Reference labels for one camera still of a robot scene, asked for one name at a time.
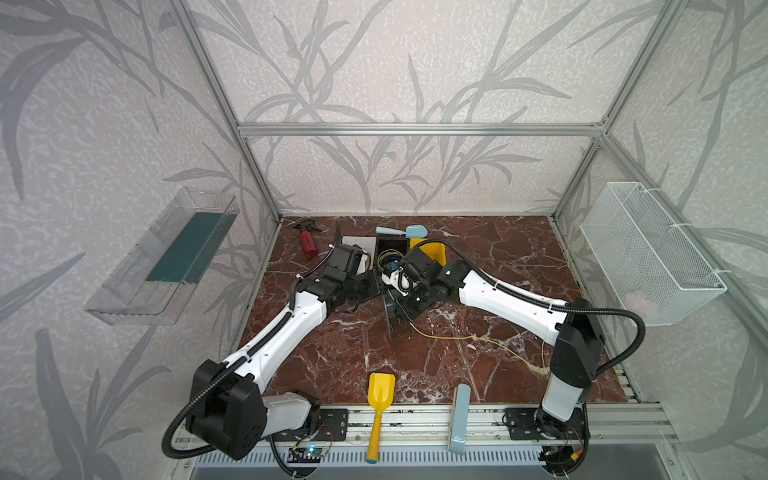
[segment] black mounting plate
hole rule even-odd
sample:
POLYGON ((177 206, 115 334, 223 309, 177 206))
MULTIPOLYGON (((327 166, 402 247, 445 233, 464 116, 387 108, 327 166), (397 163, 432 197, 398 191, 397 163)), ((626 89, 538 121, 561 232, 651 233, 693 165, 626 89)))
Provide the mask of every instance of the black mounting plate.
MULTIPOLYGON (((315 435, 315 440, 322 442, 331 441, 331 433, 333 433, 333 441, 339 442, 346 440, 346 427, 347 419, 349 418, 349 410, 347 409, 324 409, 320 407, 320 421, 318 425, 325 423, 331 428, 328 431, 327 427, 322 427, 315 435)), ((302 437, 301 430, 285 430, 275 434, 275 440, 278 442, 292 442, 302 437)))
MULTIPOLYGON (((510 440, 553 440, 536 429, 535 415, 537 409, 538 407, 504 409, 504 425, 509 430, 510 440)), ((580 437, 584 438, 584 413, 581 409, 574 409, 573 415, 566 422, 566 425, 573 428, 566 432, 568 440, 578 441, 574 429, 579 432, 580 437)))

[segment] marble surface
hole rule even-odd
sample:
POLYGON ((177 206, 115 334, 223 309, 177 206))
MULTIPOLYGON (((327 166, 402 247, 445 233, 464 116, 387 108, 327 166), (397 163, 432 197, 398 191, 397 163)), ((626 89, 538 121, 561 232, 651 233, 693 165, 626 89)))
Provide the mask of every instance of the marble surface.
MULTIPOLYGON (((286 218, 270 266, 240 341, 252 339, 286 304, 296 273, 308 270, 293 229, 298 218, 286 218)), ((314 233, 320 252, 333 240, 334 219, 317 217, 324 233, 314 233)), ((431 238, 454 243, 483 270, 522 288, 553 298, 572 300, 579 290, 546 217, 344 217, 343 235, 374 236, 376 226, 400 230, 423 224, 431 238)), ((324 403, 366 403, 371 372, 397 377, 395 403, 448 403, 459 383, 472 387, 473 402, 539 402, 547 386, 541 369, 551 347, 541 355, 541 340, 514 324, 468 306, 444 303, 415 322, 433 336, 475 335, 516 352, 532 366, 502 348, 483 341, 430 339, 410 325, 387 332, 381 299, 354 313, 334 313, 316 327, 286 359, 266 394, 304 390, 324 403)), ((613 371, 592 389, 592 402, 626 402, 613 371)))

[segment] light blue spatula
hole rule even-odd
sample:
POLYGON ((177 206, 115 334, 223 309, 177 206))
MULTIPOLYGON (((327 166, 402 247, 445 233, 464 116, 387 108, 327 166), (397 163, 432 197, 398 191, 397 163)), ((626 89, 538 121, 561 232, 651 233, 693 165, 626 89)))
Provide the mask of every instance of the light blue spatula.
POLYGON ((405 235, 406 238, 426 238, 427 227, 423 225, 408 225, 406 230, 397 230, 395 228, 376 227, 377 233, 386 233, 388 235, 405 235))

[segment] green mat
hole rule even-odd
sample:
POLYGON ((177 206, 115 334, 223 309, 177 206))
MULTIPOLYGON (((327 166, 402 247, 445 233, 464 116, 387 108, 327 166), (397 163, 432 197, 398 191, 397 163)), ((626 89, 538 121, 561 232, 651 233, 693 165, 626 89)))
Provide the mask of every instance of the green mat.
POLYGON ((147 282, 199 283, 234 221, 235 215, 194 214, 149 272, 147 282))

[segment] wallpaper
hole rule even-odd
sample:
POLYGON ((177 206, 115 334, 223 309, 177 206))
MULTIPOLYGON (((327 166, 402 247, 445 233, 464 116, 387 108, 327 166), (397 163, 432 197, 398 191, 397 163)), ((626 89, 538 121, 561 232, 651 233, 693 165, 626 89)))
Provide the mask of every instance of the wallpaper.
POLYGON ((192 374, 233 340, 274 223, 165 2, 0 2, 0 478, 158 478, 192 374), (234 225, 174 326, 90 295, 176 192, 234 225))
MULTIPOLYGON (((689 2, 611 134, 766 305, 768 2, 689 2)), ((602 154, 558 224, 596 300, 617 306, 578 226, 605 182, 602 154)), ((609 321, 619 348, 634 336, 609 321)), ((768 468, 768 355, 722 299, 648 329, 625 365, 643 400, 661 401, 698 475, 757 479, 768 468)))
MULTIPOLYGON (((663 4, 188 3, 241 123, 597 122, 663 4)), ((287 214, 548 213, 542 206, 553 204, 586 144, 551 137, 250 141, 287 214)))
POLYGON ((286 214, 546 214, 588 140, 269 137, 252 151, 286 214))
POLYGON ((611 132, 768 307, 768 3, 694 3, 611 132))

